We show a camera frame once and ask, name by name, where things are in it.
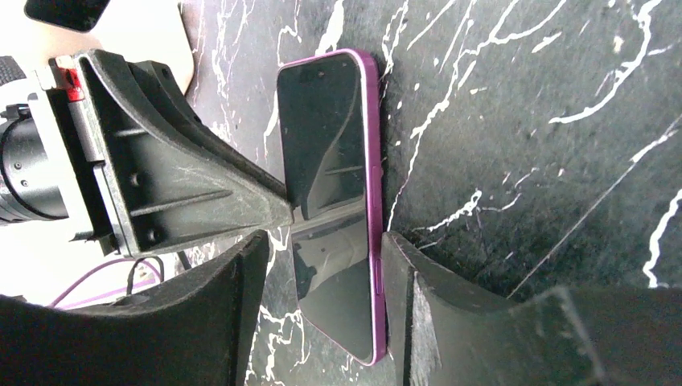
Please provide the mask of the purple-edged smartphone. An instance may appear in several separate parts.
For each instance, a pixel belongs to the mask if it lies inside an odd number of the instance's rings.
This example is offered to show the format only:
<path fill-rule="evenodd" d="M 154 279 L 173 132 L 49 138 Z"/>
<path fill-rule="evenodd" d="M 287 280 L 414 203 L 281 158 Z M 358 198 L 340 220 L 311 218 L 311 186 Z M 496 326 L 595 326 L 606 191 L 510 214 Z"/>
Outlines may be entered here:
<path fill-rule="evenodd" d="M 277 107 L 298 309 L 351 357 L 387 350 L 379 76 L 349 48 L 277 74 Z"/>

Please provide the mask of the black smartphone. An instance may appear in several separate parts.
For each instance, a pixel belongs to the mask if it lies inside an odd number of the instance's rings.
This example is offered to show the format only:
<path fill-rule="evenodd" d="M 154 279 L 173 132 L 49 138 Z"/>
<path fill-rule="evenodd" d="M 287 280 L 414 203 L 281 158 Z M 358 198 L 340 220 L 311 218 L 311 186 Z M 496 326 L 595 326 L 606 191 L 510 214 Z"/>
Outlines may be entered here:
<path fill-rule="evenodd" d="M 109 0 L 27 0 L 23 6 L 25 15 L 35 21 L 73 31 L 91 31 Z"/>

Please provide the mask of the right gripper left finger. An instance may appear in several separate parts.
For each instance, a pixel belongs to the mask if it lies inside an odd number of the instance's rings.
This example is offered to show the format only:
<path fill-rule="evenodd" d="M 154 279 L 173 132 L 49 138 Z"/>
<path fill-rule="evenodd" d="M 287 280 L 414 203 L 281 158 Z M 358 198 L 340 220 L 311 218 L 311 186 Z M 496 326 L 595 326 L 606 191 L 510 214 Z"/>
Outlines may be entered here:
<path fill-rule="evenodd" d="M 257 230 L 155 287 L 59 310 L 2 297 L 4 385 L 242 385 L 269 260 Z"/>

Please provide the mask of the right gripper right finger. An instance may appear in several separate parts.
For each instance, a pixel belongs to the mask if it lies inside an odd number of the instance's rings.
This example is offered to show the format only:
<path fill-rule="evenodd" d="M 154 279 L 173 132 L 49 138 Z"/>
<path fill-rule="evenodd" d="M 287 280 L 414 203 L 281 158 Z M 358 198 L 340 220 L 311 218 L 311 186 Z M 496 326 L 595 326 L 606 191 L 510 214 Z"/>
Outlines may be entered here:
<path fill-rule="evenodd" d="M 399 385 L 678 385 L 679 289 L 554 287 L 515 303 L 382 236 Z"/>

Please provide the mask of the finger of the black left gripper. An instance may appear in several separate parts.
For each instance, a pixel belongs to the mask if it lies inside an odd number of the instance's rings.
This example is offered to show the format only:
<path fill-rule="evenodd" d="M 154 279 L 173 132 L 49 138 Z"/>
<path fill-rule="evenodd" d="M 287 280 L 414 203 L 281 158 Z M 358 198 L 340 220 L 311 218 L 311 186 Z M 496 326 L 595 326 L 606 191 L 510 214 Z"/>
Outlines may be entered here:
<path fill-rule="evenodd" d="M 282 182 L 203 124 L 171 69 L 90 50 L 74 58 L 74 124 L 117 249 L 132 257 L 290 225 Z"/>

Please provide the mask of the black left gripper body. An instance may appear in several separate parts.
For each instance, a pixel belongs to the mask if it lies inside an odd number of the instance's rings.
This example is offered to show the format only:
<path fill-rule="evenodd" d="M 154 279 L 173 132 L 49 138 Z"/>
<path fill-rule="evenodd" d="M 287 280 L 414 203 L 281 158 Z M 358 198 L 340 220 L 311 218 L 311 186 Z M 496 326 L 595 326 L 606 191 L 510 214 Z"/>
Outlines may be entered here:
<path fill-rule="evenodd" d="M 1 225 L 71 220 L 73 240 L 107 248 L 107 209 L 92 156 L 65 91 L 1 106 Z"/>

